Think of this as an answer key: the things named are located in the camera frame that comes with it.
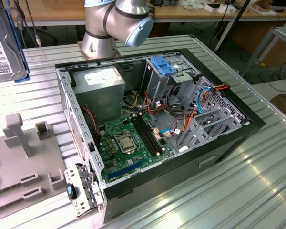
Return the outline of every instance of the blue plastic clip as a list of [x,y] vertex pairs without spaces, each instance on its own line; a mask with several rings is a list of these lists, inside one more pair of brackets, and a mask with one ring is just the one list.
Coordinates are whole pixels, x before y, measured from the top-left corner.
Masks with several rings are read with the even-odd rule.
[[152,62],[157,69],[161,71],[163,76],[174,75],[177,73],[177,70],[172,68],[162,56],[152,57]]

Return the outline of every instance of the metal table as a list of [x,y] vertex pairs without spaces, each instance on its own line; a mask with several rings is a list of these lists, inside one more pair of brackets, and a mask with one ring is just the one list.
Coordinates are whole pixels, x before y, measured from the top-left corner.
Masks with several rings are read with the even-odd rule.
[[245,68],[241,72],[241,76],[244,76],[250,70],[250,68],[252,67],[252,64],[258,58],[261,52],[266,48],[266,46],[268,45],[264,52],[269,52],[273,47],[273,41],[277,42],[278,39],[282,39],[283,41],[286,42],[286,27],[273,27],[270,29],[266,37],[262,40],[262,42],[260,43],[256,51],[253,53],[253,55],[248,60]]
[[[0,228],[286,228],[286,117],[196,38],[148,39],[122,55],[187,48],[253,109],[266,126],[222,163],[102,225],[97,210],[75,217],[67,193],[0,220]],[[79,162],[62,112],[56,63],[83,60],[77,45],[25,50],[31,80],[0,83],[0,135],[4,116],[19,112],[25,128],[53,124],[66,167]]]

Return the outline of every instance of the hard drive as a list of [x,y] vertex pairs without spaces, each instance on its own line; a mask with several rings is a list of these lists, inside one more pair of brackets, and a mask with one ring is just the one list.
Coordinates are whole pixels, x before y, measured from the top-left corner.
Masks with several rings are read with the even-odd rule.
[[0,0],[0,82],[28,80],[29,69],[14,29],[12,17]]

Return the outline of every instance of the expansion slot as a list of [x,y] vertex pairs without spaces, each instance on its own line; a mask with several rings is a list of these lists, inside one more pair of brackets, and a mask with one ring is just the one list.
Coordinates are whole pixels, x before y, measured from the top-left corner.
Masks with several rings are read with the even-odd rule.
[[147,127],[145,121],[141,117],[134,117],[131,119],[131,121],[138,134],[140,135],[141,139],[143,140],[144,144],[148,148],[150,154],[152,156],[156,156],[157,154],[159,155],[162,150],[156,139],[154,138],[153,134]]
[[111,173],[111,174],[108,175],[108,178],[117,177],[117,176],[119,176],[119,175],[122,175],[122,174],[124,174],[124,173],[129,172],[130,170],[136,169],[136,168],[138,168],[138,167],[141,166],[141,164],[142,164],[143,161],[145,161],[145,159],[143,159],[143,160],[141,160],[141,161],[135,163],[134,165],[128,166],[128,167],[123,168],[123,169],[121,169],[121,170],[119,170],[119,171],[116,171],[116,172],[114,172],[114,173]]

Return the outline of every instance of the blue cable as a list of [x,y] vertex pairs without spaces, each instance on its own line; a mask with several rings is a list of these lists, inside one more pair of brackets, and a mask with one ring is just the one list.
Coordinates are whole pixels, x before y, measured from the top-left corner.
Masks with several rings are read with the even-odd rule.
[[201,106],[200,106],[200,96],[201,96],[202,92],[204,92],[204,91],[209,91],[209,90],[210,90],[210,88],[205,87],[205,88],[202,89],[202,90],[199,92],[199,94],[198,94],[198,97],[197,97],[197,108],[198,108],[198,110],[199,110],[200,113],[203,113],[203,110],[202,110],[202,108],[201,108]]
[[165,131],[170,131],[170,129],[164,129],[160,133],[163,134]]

